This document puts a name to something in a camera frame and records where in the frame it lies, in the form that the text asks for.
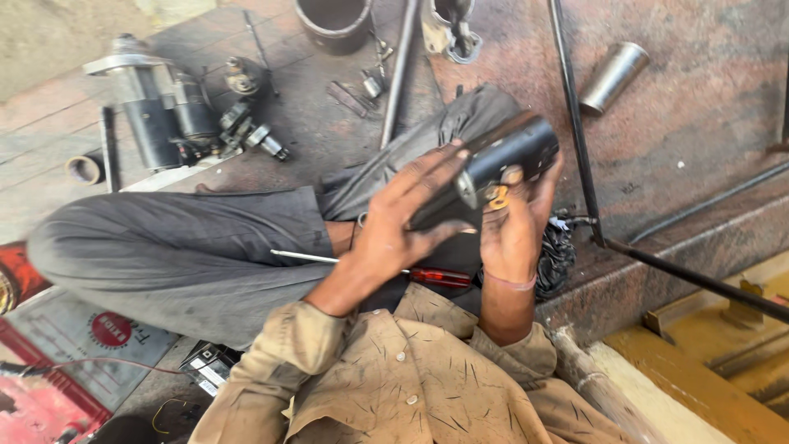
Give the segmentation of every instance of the shirt sleeve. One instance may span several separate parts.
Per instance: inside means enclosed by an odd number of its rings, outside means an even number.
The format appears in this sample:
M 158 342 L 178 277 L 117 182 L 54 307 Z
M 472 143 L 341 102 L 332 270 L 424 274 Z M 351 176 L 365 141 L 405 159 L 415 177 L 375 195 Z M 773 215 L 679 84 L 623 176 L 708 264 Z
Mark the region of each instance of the shirt sleeve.
M 536 322 L 529 335 L 520 341 L 500 347 L 479 327 L 474 327 L 469 346 L 507 372 L 518 384 L 551 376 L 556 369 L 556 349 Z
M 189 444 L 282 441 L 286 420 L 281 411 L 301 384 L 337 361 L 348 323 L 305 302 L 272 311 Z

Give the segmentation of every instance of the khaki shirt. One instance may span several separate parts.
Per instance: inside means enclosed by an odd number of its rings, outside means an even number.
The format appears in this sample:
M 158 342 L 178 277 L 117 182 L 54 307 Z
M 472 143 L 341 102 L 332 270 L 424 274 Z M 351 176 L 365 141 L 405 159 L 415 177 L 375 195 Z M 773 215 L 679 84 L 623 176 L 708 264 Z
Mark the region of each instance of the khaki shirt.
M 555 364 L 541 325 L 499 347 L 477 317 L 417 284 L 393 314 L 341 319 L 290 303 L 271 313 L 189 442 L 635 444 L 552 378 Z

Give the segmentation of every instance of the screwdriver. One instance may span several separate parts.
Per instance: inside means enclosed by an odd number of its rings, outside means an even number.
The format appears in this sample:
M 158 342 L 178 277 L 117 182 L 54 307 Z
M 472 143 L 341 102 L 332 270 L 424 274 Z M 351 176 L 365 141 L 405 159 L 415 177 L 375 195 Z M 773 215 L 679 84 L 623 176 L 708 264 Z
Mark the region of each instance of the screwdriver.
M 271 250 L 271 254 L 315 262 L 330 262 L 332 264 L 340 262 L 337 258 L 325 258 L 313 254 L 294 253 L 293 251 Z M 421 282 L 422 284 L 440 285 L 450 288 L 468 288 L 471 285 L 471 276 L 468 274 L 445 269 L 411 267 L 410 269 L 401 270 L 400 273 L 407 274 L 412 282 Z

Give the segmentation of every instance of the red circular logo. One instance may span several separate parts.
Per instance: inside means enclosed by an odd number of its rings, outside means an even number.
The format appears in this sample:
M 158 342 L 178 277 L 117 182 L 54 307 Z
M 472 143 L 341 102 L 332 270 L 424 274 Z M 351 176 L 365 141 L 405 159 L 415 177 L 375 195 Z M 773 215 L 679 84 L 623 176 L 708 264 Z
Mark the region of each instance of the red circular logo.
M 107 347 L 120 347 L 132 336 L 129 320 L 111 311 L 93 318 L 91 331 L 96 340 Z

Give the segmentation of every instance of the finger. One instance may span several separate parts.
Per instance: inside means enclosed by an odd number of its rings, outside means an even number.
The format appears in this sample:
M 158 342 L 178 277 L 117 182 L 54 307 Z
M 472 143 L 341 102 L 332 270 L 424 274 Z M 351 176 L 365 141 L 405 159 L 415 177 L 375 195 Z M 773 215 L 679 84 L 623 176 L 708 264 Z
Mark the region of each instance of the finger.
M 507 220 L 509 213 L 510 210 L 507 207 L 502 209 L 492 209 L 487 205 L 484 207 L 482 210 L 481 243 L 494 242 L 499 239 L 501 226 Z
M 542 175 L 537 181 L 537 184 L 532 189 L 532 201 L 530 208 L 535 219 L 548 222 L 548 216 L 551 213 L 553 206 L 553 197 L 556 192 L 556 183 L 562 176 L 562 168 L 564 167 L 564 156 L 562 152 L 556 155 L 554 164 Z
M 427 231 L 412 231 L 413 246 L 420 258 L 430 254 L 438 245 L 460 232 L 474 234 L 477 229 L 463 220 L 447 220 Z
M 523 168 L 520 165 L 510 165 L 502 173 L 501 182 L 508 188 L 510 214 L 515 219 L 528 215 L 529 189 L 523 181 Z
M 446 157 L 441 164 L 422 176 L 420 181 L 408 190 L 399 202 L 398 206 L 402 210 L 402 214 L 407 215 L 410 219 L 413 213 L 458 175 L 470 156 L 469 150 L 461 149 L 454 155 Z
M 391 198 L 399 198 L 419 183 L 422 177 L 436 165 L 453 156 L 461 145 L 462 142 L 456 139 L 417 157 L 398 171 L 381 192 Z

